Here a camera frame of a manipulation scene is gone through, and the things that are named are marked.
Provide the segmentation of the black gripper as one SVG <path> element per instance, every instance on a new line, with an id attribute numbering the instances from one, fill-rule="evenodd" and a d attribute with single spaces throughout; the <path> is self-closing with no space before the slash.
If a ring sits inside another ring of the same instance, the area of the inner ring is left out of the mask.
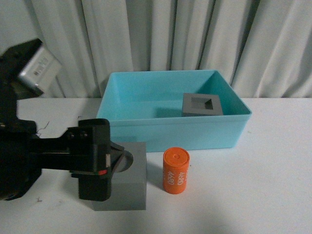
<path id="1" fill-rule="evenodd" d="M 0 198 L 22 197 L 42 169 L 78 174 L 78 196 L 106 201 L 112 177 L 125 156 L 124 147 L 111 141 L 110 123 L 103 118 L 80 120 L 57 138 L 40 138 L 32 121 L 0 128 Z"/>

